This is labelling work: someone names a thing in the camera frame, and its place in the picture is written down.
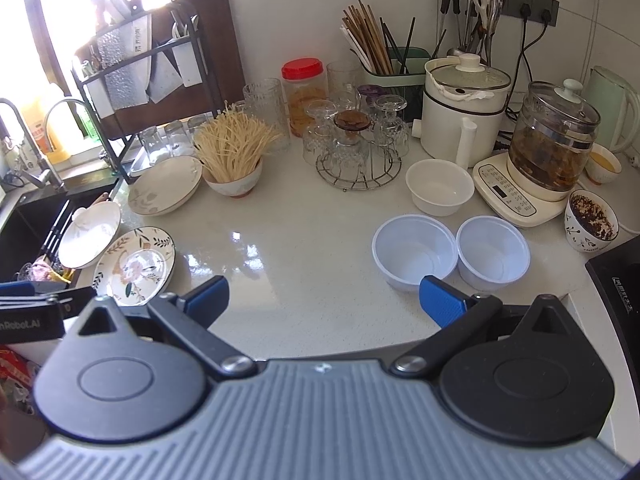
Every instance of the bowl of enoki mushrooms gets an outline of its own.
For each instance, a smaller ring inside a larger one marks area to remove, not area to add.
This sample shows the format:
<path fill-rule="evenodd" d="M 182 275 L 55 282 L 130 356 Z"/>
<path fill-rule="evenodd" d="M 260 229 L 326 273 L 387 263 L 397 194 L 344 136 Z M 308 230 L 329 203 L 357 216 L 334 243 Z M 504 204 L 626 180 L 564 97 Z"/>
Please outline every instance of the bowl of enoki mushrooms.
<path fill-rule="evenodd" d="M 202 176 L 214 191 L 233 198 L 252 192 L 262 174 L 262 155 L 280 133 L 235 104 L 207 121 L 193 134 L 204 168 Z"/>

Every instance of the bowl with yellow liquid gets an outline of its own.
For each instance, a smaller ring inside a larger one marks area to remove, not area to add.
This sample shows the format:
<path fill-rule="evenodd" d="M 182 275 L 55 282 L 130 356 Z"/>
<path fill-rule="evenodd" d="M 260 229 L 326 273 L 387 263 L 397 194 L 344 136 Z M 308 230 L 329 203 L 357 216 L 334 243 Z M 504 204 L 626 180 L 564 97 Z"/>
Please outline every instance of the bowl with yellow liquid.
<path fill-rule="evenodd" d="M 584 169 L 594 184 L 613 182 L 622 172 L 622 165 L 607 148 L 594 144 Z"/>

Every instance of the mint green electric kettle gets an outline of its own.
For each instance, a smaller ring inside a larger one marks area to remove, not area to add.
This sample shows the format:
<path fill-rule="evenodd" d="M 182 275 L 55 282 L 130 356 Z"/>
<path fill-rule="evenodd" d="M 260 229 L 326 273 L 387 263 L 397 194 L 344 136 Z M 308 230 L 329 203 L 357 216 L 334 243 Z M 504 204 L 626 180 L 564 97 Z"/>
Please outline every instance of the mint green electric kettle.
<path fill-rule="evenodd" d="M 591 69 L 591 77 L 582 91 L 582 97 L 599 111 L 602 118 L 596 131 L 596 142 L 613 153 L 622 152 L 631 146 L 640 130 L 638 92 L 618 74 L 595 66 Z M 633 113 L 632 126 L 625 132 L 625 138 L 621 142 L 620 135 L 629 110 Z"/>

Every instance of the yellow bottle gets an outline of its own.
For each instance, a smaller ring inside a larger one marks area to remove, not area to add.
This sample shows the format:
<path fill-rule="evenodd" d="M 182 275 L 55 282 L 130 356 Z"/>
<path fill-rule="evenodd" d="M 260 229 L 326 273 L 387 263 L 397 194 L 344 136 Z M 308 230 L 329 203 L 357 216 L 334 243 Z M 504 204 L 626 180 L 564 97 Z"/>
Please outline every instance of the yellow bottle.
<path fill-rule="evenodd" d="M 58 105 L 53 110 L 47 121 L 45 135 L 42 124 L 44 117 L 63 97 L 58 85 L 51 83 L 33 101 L 20 107 L 20 113 L 31 135 L 52 164 L 67 160 L 78 151 L 78 144 L 82 142 L 82 132 L 66 104 Z"/>

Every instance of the black power cord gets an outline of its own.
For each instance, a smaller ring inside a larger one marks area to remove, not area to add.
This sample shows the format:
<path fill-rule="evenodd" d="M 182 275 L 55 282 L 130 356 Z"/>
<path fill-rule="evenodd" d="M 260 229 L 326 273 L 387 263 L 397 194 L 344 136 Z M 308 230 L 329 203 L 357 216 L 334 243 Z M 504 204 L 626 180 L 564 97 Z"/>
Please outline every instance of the black power cord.
<path fill-rule="evenodd" d="M 530 47 L 534 46 L 537 42 L 539 42 L 542 39 L 542 37 L 545 35 L 547 27 L 549 26 L 549 23 L 551 22 L 551 12 L 545 9 L 542 12 L 542 21 L 545 24 L 542 29 L 542 32 L 535 40 L 533 40 L 531 43 L 525 46 L 527 41 L 527 21 L 531 16 L 531 7 L 529 6 L 529 4 L 522 4 L 522 7 L 520 8 L 520 15 L 522 16 L 522 44 L 520 46 L 520 53 L 518 54 L 518 61 L 516 62 L 516 71 L 513 76 L 513 85 L 511 86 L 511 90 L 509 91 L 509 95 L 507 97 L 507 102 L 506 102 L 506 108 L 505 108 L 505 113 L 507 117 L 514 122 L 518 121 L 519 112 L 516 112 L 512 108 L 510 108 L 509 103 L 511 102 L 511 97 L 513 96 L 513 92 L 515 91 L 515 88 L 516 88 L 516 83 L 518 82 L 518 72 L 520 71 L 520 62 L 524 59 L 525 65 L 527 67 L 527 75 L 529 75 L 529 81 L 533 81 L 533 75 L 531 73 L 531 65 L 529 64 L 529 60 L 527 59 L 526 52 Z"/>

